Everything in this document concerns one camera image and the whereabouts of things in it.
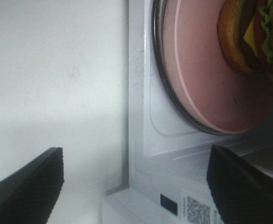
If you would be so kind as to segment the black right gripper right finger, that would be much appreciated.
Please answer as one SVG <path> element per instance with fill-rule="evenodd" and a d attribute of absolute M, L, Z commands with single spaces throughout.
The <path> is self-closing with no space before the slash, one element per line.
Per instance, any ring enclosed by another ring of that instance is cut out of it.
<path fill-rule="evenodd" d="M 206 180 L 225 224 L 273 224 L 273 177 L 213 145 Z"/>

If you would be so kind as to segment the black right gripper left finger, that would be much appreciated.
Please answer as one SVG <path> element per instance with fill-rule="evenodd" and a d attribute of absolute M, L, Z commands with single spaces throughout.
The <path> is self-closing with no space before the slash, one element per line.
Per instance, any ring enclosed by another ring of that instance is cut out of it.
<path fill-rule="evenodd" d="M 0 224 L 47 223 L 63 183 L 63 150 L 52 147 L 0 181 Z"/>

